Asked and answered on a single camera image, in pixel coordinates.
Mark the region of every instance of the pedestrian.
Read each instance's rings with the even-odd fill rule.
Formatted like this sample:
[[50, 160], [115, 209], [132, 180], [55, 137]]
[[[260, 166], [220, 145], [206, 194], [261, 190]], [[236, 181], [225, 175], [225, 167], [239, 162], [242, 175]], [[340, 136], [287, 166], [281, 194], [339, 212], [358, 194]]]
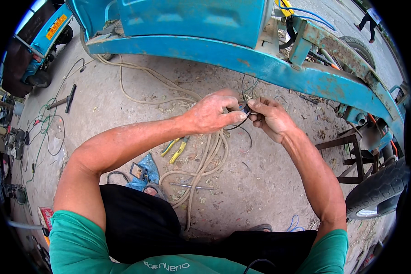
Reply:
[[367, 13], [364, 15], [364, 18], [361, 20], [361, 23], [359, 25], [356, 25], [356, 24], [354, 25], [357, 29], [359, 29], [359, 31], [361, 31], [368, 21], [370, 21], [370, 34], [371, 34], [369, 43], [373, 44], [374, 28], [382, 21], [382, 19], [380, 19], [379, 14], [377, 14], [375, 8], [367, 9]]
[[[79, 146], [55, 194], [50, 231], [53, 273], [344, 273], [346, 206], [338, 179], [274, 99], [250, 99], [248, 106], [256, 114], [249, 119], [289, 154], [320, 219], [318, 231], [273, 232], [271, 225], [261, 224], [213, 243], [188, 241], [181, 237], [178, 217], [165, 195], [159, 195], [158, 184], [143, 192], [99, 185], [103, 173], [162, 143], [244, 121], [247, 116], [238, 111], [236, 97], [223, 89], [180, 116], [110, 129]], [[226, 108], [234, 111], [223, 113]], [[273, 195], [280, 199], [281, 193]]]

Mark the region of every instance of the black pants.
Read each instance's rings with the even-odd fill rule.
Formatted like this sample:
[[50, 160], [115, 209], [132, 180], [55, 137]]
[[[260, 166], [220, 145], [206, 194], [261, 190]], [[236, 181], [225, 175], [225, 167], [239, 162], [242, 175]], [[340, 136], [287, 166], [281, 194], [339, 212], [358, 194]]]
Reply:
[[361, 21], [361, 24], [359, 24], [359, 27], [361, 29], [364, 29], [364, 26], [366, 23], [370, 21], [370, 34], [371, 34], [371, 39], [374, 40], [374, 28], [377, 26], [376, 22], [371, 18], [370, 14], [366, 13], [364, 18]]
[[116, 184], [100, 186], [110, 256], [133, 264], [153, 256], [195, 254], [226, 258], [263, 273], [295, 272], [308, 256], [316, 231], [236, 231], [216, 244], [184, 240], [172, 206], [157, 197]]

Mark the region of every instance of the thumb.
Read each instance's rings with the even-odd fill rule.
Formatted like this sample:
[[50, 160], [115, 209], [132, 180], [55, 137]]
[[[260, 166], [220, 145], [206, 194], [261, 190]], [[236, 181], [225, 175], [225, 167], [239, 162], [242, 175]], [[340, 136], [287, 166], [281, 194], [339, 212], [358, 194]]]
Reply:
[[226, 126], [229, 124], [242, 122], [247, 118], [247, 115], [241, 111], [232, 111], [226, 114], [221, 114], [219, 118], [224, 126]]
[[260, 114], [263, 114], [263, 116], [265, 117], [271, 116], [273, 114], [274, 107], [267, 106], [253, 99], [248, 100], [247, 103], [253, 111], [259, 112]]

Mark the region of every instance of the pliers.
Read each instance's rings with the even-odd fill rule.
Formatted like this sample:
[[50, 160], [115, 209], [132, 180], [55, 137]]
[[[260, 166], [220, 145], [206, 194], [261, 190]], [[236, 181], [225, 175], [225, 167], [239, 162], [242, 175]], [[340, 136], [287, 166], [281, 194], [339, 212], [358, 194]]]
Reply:
[[[189, 140], [190, 135], [186, 135], [183, 138], [183, 142], [181, 143], [180, 149], [170, 158], [169, 163], [174, 163], [175, 160], [180, 156], [180, 154], [183, 152], [184, 148], [186, 147], [187, 140]], [[175, 140], [170, 141], [169, 145], [166, 147], [166, 149], [161, 153], [161, 156], [165, 156], [167, 152], [172, 148], [172, 146], [178, 142], [181, 138], [176, 138]]]

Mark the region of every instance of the blue plastic bag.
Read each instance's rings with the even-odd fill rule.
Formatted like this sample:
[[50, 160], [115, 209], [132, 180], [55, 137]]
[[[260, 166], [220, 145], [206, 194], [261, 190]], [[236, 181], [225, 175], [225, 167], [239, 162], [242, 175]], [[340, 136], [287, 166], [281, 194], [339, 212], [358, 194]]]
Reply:
[[[149, 182], [158, 184], [158, 181], [160, 180], [160, 175], [158, 174], [157, 166], [155, 165], [155, 162], [152, 159], [152, 155], [150, 153], [148, 153], [148, 155], [141, 159], [140, 162], [138, 162], [137, 164], [143, 167], [144, 169], [148, 170]], [[140, 181], [139, 179], [133, 177], [132, 181], [128, 182], [126, 186], [138, 191], [143, 191], [147, 183], [148, 180], [146, 178]]]

